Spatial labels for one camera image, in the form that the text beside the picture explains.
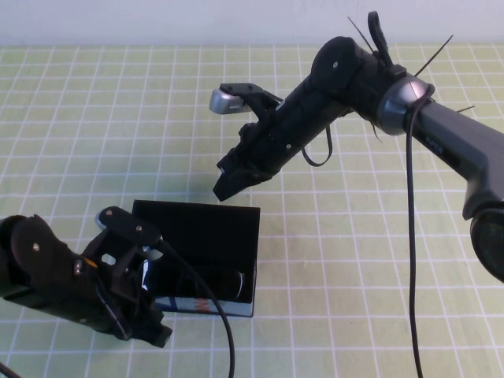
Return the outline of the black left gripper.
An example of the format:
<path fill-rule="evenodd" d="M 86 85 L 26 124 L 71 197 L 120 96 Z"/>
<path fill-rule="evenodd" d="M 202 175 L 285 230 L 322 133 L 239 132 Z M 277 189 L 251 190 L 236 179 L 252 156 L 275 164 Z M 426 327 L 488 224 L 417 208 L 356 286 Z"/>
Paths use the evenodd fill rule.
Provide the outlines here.
<path fill-rule="evenodd" d="M 70 252 L 57 258 L 51 273 L 48 313 L 86 325 L 118 339 L 146 339 L 164 348 L 172 329 L 142 287 L 140 246 L 117 243 L 110 250 L 89 246 L 85 254 Z"/>

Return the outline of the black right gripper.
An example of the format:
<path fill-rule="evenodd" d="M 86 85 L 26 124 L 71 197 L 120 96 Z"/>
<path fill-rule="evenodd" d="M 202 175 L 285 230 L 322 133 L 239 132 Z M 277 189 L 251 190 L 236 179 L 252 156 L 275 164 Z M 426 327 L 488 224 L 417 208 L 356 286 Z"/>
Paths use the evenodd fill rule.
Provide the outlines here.
<path fill-rule="evenodd" d="M 223 202 L 275 176 L 308 142 L 327 127 L 327 106 L 285 105 L 268 119 L 244 125 L 236 151 L 217 163 L 221 171 L 213 193 Z"/>

